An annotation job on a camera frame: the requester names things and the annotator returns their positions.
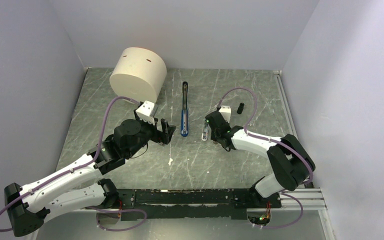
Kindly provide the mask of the blue stapler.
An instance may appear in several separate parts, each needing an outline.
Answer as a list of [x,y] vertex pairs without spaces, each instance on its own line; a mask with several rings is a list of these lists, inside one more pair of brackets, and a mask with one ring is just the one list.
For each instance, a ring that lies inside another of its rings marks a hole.
[[187,137],[189,134],[189,112],[188,112],[188,82],[182,83],[182,110],[181,110],[181,129],[182,137]]

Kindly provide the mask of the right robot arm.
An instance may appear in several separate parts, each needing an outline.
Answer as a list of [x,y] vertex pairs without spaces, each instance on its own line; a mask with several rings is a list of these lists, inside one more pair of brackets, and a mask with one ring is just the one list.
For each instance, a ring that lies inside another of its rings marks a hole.
[[208,114],[205,122],[211,129],[210,139],[226,151],[247,151],[269,160],[272,174],[250,188],[249,199],[255,207],[262,207],[271,195],[282,190],[294,191],[312,178],[316,165],[294,135],[271,137],[245,130],[242,126],[231,127],[217,110]]

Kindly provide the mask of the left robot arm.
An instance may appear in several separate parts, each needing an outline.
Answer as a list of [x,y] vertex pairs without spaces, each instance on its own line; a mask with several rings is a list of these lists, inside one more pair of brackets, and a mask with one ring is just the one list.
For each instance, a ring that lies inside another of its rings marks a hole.
[[24,237],[44,223],[82,208],[108,209],[120,206],[117,187],[104,178],[122,166],[150,141],[167,145],[176,130],[161,119],[136,113],[124,120],[96,147],[68,166],[35,182],[11,183],[4,189],[5,210],[15,237]]

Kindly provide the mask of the light blue small case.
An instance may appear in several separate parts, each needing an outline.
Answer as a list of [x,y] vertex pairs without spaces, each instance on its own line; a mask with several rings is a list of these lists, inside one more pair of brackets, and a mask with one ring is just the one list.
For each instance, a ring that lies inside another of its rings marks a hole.
[[201,132],[201,140],[202,141],[207,141],[209,138],[209,124],[207,122],[204,122],[202,132]]

